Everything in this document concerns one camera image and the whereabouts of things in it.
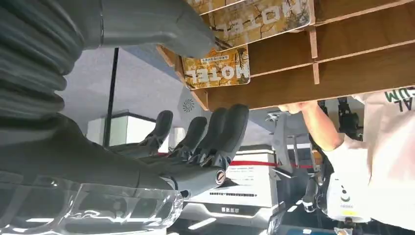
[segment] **white t-shirt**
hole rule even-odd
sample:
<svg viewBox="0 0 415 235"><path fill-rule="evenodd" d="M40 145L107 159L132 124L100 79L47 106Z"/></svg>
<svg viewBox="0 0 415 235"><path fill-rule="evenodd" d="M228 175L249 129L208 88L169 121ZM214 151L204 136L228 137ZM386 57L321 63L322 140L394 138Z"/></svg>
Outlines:
<svg viewBox="0 0 415 235"><path fill-rule="evenodd" d="M415 231L415 87L355 98L365 104L363 142L345 135L325 153L371 218Z"/></svg>

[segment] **human arm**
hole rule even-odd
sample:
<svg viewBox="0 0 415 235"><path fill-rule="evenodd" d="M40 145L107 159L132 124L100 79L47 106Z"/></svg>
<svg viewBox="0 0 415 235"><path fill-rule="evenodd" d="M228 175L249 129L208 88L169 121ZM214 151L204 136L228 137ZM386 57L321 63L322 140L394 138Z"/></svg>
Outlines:
<svg viewBox="0 0 415 235"><path fill-rule="evenodd" d="M321 110L316 101L279 106L282 111L292 114L302 111L305 124L313 140L324 151L332 151L343 143L342 136L330 118Z"/></svg>
<svg viewBox="0 0 415 235"><path fill-rule="evenodd" d="M302 112L313 140L324 150L344 186L360 195L370 180L370 163L366 143L339 134L330 118L316 101L279 106L292 114Z"/></svg>

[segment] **human hand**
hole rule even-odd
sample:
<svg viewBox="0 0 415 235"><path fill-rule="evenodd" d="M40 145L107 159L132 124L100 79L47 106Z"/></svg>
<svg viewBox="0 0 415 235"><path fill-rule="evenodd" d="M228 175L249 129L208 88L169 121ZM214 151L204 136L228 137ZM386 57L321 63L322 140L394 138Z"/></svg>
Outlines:
<svg viewBox="0 0 415 235"><path fill-rule="evenodd" d="M305 112L311 109L318 107L317 101L307 101L300 103L293 103L287 105L278 105L279 109L283 112L290 112L291 114L296 114L298 112Z"/></svg>

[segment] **transparent plastic cover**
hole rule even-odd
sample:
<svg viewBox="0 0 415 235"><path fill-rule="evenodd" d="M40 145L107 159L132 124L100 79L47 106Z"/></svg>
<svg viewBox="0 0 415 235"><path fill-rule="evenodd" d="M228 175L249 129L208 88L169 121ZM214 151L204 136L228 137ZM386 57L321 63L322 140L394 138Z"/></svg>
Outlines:
<svg viewBox="0 0 415 235"><path fill-rule="evenodd" d="M0 171L0 235L131 234L171 226L176 190L79 184L48 176L27 183Z"/></svg>

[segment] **wooden plank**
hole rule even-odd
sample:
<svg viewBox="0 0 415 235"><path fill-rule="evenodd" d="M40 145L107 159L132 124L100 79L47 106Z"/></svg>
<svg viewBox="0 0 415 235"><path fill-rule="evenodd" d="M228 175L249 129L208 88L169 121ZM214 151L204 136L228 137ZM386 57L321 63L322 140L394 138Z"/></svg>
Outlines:
<svg viewBox="0 0 415 235"><path fill-rule="evenodd" d="M317 27L319 61L386 49L415 40L415 3Z"/></svg>
<svg viewBox="0 0 415 235"><path fill-rule="evenodd" d="M183 62L181 56L176 55L176 57L174 58L174 72L176 73L180 81L183 84L186 84L186 80L184 79Z"/></svg>
<svg viewBox="0 0 415 235"><path fill-rule="evenodd" d="M317 50L316 28L312 27L308 33L310 34L311 58L316 59L319 56L318 50Z"/></svg>
<svg viewBox="0 0 415 235"><path fill-rule="evenodd" d="M316 2L316 24L341 21L411 1L413 0L318 0Z"/></svg>
<svg viewBox="0 0 415 235"><path fill-rule="evenodd" d="M163 59L166 61L166 63L170 66L173 67L174 66L174 61L176 59L176 54L172 51L170 51L169 49L158 45L157 47L157 51L159 52L159 54L163 57Z"/></svg>
<svg viewBox="0 0 415 235"><path fill-rule="evenodd" d="M200 104L203 110L209 110L207 89L197 89L190 91L195 100Z"/></svg>
<svg viewBox="0 0 415 235"><path fill-rule="evenodd" d="M236 103L259 109L412 86L415 84L415 45L322 63L319 67L318 86L313 84L312 66L307 66L257 77L244 86L209 89L209 109Z"/></svg>
<svg viewBox="0 0 415 235"><path fill-rule="evenodd" d="M313 78L314 78L314 85L320 84L320 70L319 70L318 63L313 63Z"/></svg>
<svg viewBox="0 0 415 235"><path fill-rule="evenodd" d="M251 77L310 64L308 32L285 33L248 44Z"/></svg>

